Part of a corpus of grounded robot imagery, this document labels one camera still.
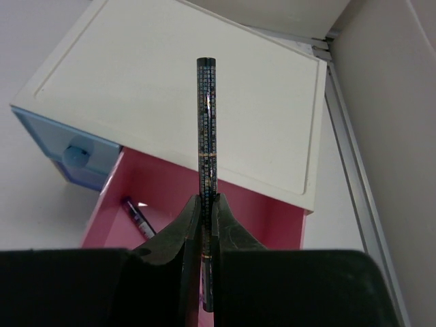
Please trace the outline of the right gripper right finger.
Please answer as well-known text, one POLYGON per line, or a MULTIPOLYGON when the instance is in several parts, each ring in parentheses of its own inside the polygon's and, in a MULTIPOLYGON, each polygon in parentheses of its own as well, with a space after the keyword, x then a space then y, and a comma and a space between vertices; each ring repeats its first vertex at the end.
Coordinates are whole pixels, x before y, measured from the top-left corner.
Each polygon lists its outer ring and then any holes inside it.
POLYGON ((215 326, 233 326, 237 315, 249 314, 255 255, 266 250, 234 217, 226 196, 218 194, 212 209, 212 281, 215 326))

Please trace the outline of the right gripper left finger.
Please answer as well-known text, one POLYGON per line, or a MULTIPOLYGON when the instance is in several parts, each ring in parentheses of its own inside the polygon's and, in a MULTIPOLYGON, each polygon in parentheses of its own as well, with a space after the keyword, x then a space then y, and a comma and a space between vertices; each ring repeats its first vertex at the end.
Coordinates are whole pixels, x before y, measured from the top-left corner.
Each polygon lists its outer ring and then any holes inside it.
POLYGON ((134 250, 145 264, 141 307, 153 326, 198 325, 200 209, 200 197, 191 196, 174 221, 134 250))

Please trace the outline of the pink drawer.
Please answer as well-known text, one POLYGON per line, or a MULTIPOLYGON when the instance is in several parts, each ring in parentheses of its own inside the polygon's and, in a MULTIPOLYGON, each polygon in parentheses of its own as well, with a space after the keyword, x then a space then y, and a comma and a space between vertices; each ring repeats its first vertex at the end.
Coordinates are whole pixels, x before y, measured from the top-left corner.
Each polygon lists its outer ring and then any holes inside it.
MULTIPOLYGON (((300 248, 305 211, 254 191, 219 181, 234 217, 266 250, 255 255, 250 275, 249 314, 237 315, 233 326, 293 326, 298 299, 292 293, 288 253, 300 248)), ((198 193, 194 170, 123 149, 100 194, 83 240, 85 248, 126 248, 132 253, 122 268, 110 310, 110 326, 153 326, 141 307, 145 299, 145 264, 134 250, 146 239, 125 212, 130 197, 156 231, 174 221, 191 196, 198 193)), ((202 264, 198 326, 215 326, 213 313, 202 305, 202 264)))

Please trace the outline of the dark grey pen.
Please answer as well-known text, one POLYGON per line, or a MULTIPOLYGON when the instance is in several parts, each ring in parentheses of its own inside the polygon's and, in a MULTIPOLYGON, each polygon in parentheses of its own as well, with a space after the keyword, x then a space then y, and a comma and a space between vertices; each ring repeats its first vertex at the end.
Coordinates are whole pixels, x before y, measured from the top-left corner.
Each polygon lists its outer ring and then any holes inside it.
POLYGON ((198 173, 202 220, 202 300, 203 309, 212 313, 213 250, 212 208, 217 195, 217 109, 216 59, 197 61, 198 173))

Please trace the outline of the light blue drawer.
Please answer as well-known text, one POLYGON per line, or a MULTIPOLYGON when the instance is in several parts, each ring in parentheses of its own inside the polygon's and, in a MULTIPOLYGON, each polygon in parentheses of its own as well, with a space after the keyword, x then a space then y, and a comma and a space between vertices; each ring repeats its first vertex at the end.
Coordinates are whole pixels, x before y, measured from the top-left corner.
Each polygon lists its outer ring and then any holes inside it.
POLYGON ((69 167, 108 173, 119 156, 116 143, 21 108, 12 112, 47 157, 69 167))

